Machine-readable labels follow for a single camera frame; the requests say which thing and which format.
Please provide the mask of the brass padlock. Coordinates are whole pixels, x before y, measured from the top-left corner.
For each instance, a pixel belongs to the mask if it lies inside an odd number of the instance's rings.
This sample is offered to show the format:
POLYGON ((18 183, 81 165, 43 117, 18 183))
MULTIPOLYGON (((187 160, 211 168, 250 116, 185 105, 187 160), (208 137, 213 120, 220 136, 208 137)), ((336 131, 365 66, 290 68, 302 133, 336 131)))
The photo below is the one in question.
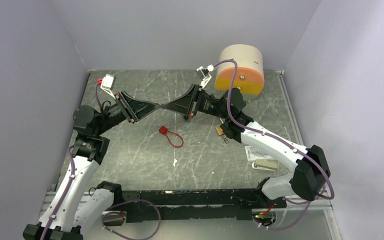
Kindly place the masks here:
POLYGON ((220 126, 217 126, 215 129, 219 136, 224 135, 223 129, 220 126))

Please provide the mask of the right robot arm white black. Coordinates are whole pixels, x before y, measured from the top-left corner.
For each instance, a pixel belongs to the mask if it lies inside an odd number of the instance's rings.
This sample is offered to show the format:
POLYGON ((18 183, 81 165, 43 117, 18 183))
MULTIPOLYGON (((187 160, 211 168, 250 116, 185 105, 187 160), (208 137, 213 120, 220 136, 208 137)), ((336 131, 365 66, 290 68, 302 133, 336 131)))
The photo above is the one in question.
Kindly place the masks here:
POLYGON ((197 112, 223 118, 220 126, 224 135, 252 146, 290 170, 285 176, 266 178, 256 188, 255 202, 262 208, 275 199, 297 195, 306 201, 320 197, 331 175, 323 149, 293 143, 267 130, 243 112, 246 102, 238 88, 227 90, 221 98, 206 93, 192 84, 187 93, 162 105, 162 108, 192 118, 197 112))

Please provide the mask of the red cable lock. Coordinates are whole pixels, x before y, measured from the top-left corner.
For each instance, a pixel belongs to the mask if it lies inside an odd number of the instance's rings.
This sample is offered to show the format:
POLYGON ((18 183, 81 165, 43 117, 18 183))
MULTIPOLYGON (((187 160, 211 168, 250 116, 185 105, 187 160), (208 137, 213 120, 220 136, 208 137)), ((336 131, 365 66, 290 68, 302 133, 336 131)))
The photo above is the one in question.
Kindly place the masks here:
POLYGON ((174 148, 181 148, 184 145, 184 139, 176 132, 169 130, 166 126, 162 125, 159 128, 159 133, 164 135, 168 143, 174 148))

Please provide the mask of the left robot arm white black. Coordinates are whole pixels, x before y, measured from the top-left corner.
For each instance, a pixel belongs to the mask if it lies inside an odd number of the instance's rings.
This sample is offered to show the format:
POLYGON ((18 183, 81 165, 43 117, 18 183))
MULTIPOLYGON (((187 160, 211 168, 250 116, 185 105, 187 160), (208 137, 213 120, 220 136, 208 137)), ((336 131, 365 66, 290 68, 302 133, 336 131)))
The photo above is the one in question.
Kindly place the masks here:
POLYGON ((124 200, 122 186, 105 181, 80 206, 86 187, 101 166, 109 147, 110 140, 102 134, 123 121, 134 124, 158 108, 158 103, 135 99, 124 91, 115 96, 113 105, 100 111, 89 105, 79 106, 73 113, 73 129, 77 136, 67 150, 69 165, 66 174, 38 223, 25 227, 23 238, 82 240, 104 210, 119 209, 124 200))

